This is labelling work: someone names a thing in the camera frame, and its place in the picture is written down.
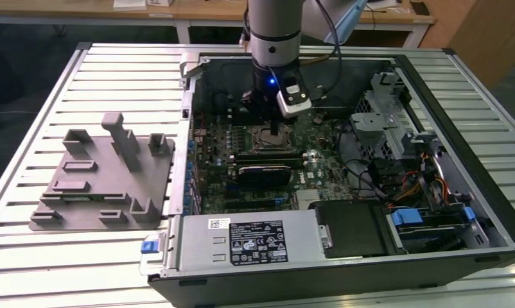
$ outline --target aluminum slotted table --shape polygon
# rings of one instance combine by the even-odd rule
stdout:
[[[30,216],[62,160],[68,129],[107,135],[100,121],[123,112],[138,135],[183,129],[187,54],[242,53],[238,46],[80,44],[0,180],[0,307],[171,307],[139,272],[140,244],[163,232],[34,232]],[[304,53],[330,48],[304,47]],[[358,49],[406,54],[515,207],[515,121],[456,55],[439,49]],[[420,119],[424,114],[415,113]],[[175,199],[176,170],[167,196]],[[336,296],[244,307],[515,307],[515,265],[446,287]]]

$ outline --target metal bracket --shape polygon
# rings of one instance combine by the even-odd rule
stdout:
[[[179,238],[182,236],[182,224],[183,224],[183,217],[182,215],[175,215],[170,219],[170,234],[166,238],[167,242],[164,245],[164,253],[166,253],[166,267],[162,270],[162,275],[167,275],[167,270],[170,269],[179,269],[179,257],[180,257],[180,250],[179,250]]]
[[[399,127],[396,120],[391,114],[354,114],[351,116],[352,124],[355,129],[363,132],[376,132],[383,131],[388,128]]]
[[[418,144],[430,144],[438,136],[435,133],[407,133],[402,137],[402,144],[404,146],[404,155],[415,155],[415,146]]]
[[[182,72],[182,77],[188,79],[196,74],[202,73],[200,68],[200,54],[199,53],[184,53],[182,55],[182,62],[179,64],[179,71]]]
[[[168,239],[168,232],[152,234],[147,236],[143,241],[142,246],[142,258],[139,264],[139,272],[142,275],[155,275],[160,274],[162,269],[164,268],[164,254],[166,254],[166,245]],[[152,252],[144,252],[146,243],[158,243],[156,250]]]

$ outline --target black cable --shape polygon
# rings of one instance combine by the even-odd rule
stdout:
[[[322,11],[322,14],[324,15],[327,24],[330,25],[330,31],[332,32],[332,35],[334,35],[335,49],[336,49],[336,54],[338,54],[338,59],[339,59],[339,70],[336,72],[336,78],[335,78],[334,84],[331,85],[331,87],[328,89],[324,90],[324,95],[327,95],[330,93],[330,91],[336,87],[339,82],[342,81],[342,75],[343,75],[343,55],[342,55],[342,45],[339,43],[339,34],[336,32],[336,28],[335,28],[335,24],[334,24],[332,18],[330,16],[330,14],[327,13],[327,10],[324,8],[324,5],[322,4],[322,1],[320,0],[315,0],[315,1],[316,1],[318,6],[320,7],[320,11]]]
[[[250,40],[250,36],[251,36],[248,14],[250,14],[250,4],[247,5],[246,11],[243,13],[243,32],[244,32],[246,40]]]
[[[346,166],[346,170],[347,170],[347,171],[358,178],[358,181],[364,182],[364,183],[370,186],[370,188],[375,191],[375,194],[378,195],[378,197],[379,197],[380,199],[390,200],[391,198],[390,198],[388,195],[384,193],[384,191],[382,191],[380,188],[379,188],[378,186],[375,186],[372,182],[370,182],[368,180],[366,180],[366,179],[363,178],[363,173],[364,173],[364,172],[362,172],[362,174],[358,174],[356,172],[352,171],[352,169],[351,169],[350,166],[348,166],[348,163],[350,163],[350,162],[359,162],[359,163],[366,164],[366,165],[368,165],[370,162],[368,162],[366,159],[354,158],[354,159],[348,159],[348,160],[347,160],[346,162],[343,162],[343,163],[344,163],[344,166]]]
[[[378,25],[378,23],[375,22],[375,10],[371,8],[371,6],[367,4],[366,5],[368,8],[370,8],[370,10],[371,10],[371,18],[374,19],[374,31],[375,31],[375,27],[376,27],[376,25]]]

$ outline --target warning label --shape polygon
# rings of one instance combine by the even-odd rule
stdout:
[[[282,220],[232,223],[230,232],[232,265],[288,262]]]

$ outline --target floor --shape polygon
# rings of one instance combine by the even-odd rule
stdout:
[[[52,26],[0,25],[0,50],[26,87],[26,94],[20,99],[0,105],[0,176],[78,43],[178,42],[172,27],[68,26],[66,33],[66,36],[58,36]],[[240,30],[198,28],[191,34],[196,44],[232,44],[238,42]],[[515,117],[515,68],[492,92]]]

